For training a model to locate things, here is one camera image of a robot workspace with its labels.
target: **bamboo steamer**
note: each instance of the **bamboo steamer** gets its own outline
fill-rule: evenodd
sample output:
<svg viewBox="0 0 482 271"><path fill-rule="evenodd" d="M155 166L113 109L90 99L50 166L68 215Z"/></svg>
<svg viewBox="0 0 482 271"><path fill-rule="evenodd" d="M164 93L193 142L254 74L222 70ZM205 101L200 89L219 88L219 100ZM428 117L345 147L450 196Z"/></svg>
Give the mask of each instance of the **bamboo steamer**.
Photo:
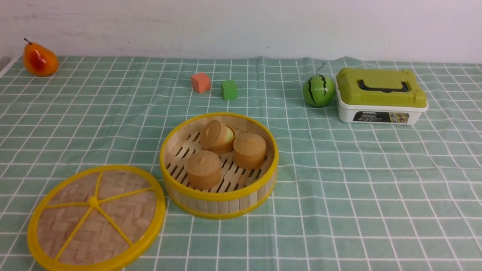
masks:
<svg viewBox="0 0 482 271"><path fill-rule="evenodd" d="M185 164L190 155L203 150L201 131L218 120L235 133L256 134L266 143L264 163L255 169L240 168L234 162L235 150L219 153L221 178L206 190L195 189L188 180ZM234 113L209 113L189 119L174 128L164 140L160 166L170 199L186 212L203 218L226 219L242 216L261 205L274 189L277 178L278 146L261 123Z"/></svg>

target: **toy pear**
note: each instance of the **toy pear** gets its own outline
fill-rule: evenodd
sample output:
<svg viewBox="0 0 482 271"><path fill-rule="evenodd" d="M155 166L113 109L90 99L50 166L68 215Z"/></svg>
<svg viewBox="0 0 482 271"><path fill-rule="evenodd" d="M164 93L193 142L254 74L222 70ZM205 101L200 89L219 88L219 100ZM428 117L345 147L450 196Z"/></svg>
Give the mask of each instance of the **toy pear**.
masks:
<svg viewBox="0 0 482 271"><path fill-rule="evenodd" d="M318 74L318 70L303 86L303 97L306 103L313 107L324 107L330 104L335 96L335 83L331 78Z"/></svg>
<svg viewBox="0 0 482 271"><path fill-rule="evenodd" d="M49 49L38 43L29 42L24 48L24 67L35 76L49 76L54 74L59 68L57 56Z"/></svg>

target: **woven bamboo lid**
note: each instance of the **woven bamboo lid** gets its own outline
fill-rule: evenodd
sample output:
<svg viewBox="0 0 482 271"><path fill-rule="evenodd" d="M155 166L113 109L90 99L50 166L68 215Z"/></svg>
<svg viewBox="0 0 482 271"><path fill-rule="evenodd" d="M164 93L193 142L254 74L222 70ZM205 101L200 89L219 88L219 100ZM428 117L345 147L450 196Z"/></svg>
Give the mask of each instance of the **woven bamboo lid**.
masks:
<svg viewBox="0 0 482 271"><path fill-rule="evenodd" d="M120 270L149 248L164 215L154 176L123 165L93 168L47 194L32 215L28 246L48 270Z"/></svg>

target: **table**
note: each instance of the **table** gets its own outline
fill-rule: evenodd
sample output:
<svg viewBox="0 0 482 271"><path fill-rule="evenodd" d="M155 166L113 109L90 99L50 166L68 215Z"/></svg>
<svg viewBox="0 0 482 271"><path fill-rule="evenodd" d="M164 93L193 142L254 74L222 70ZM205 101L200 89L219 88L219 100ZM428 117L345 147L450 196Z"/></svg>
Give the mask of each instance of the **table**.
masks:
<svg viewBox="0 0 482 271"><path fill-rule="evenodd" d="M192 217L169 201L153 246L126 270L441 271L482 266L482 64L318 59L63 56L34 78L17 60L0 78L0 270L41 270L28 218L81 170L130 164L162 183L159 149L181 122L247 115L275 136L277 186L240 218ZM346 124L336 103L307 106L302 84L323 62L410 69L429 110L413 127ZM205 72L198 94L190 76ZM220 82L239 97L224 101Z"/></svg>

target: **bamboo steamer lid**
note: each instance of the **bamboo steamer lid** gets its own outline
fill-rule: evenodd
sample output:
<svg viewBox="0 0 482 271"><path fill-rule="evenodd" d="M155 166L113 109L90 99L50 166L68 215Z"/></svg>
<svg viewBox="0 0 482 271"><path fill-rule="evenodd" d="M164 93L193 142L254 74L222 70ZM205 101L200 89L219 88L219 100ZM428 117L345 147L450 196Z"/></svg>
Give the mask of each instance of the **bamboo steamer lid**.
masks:
<svg viewBox="0 0 482 271"><path fill-rule="evenodd" d="M221 181L219 156L208 150L196 151L186 162L189 184L199 190L207 190Z"/></svg>
<svg viewBox="0 0 482 271"><path fill-rule="evenodd" d="M28 246L47 270L120 270L154 242L165 212L162 188L148 172L93 168L45 196L28 226Z"/></svg>
<svg viewBox="0 0 482 271"><path fill-rule="evenodd" d="M241 134L234 140L234 163L243 169L256 169L263 165L266 141L257 134Z"/></svg>

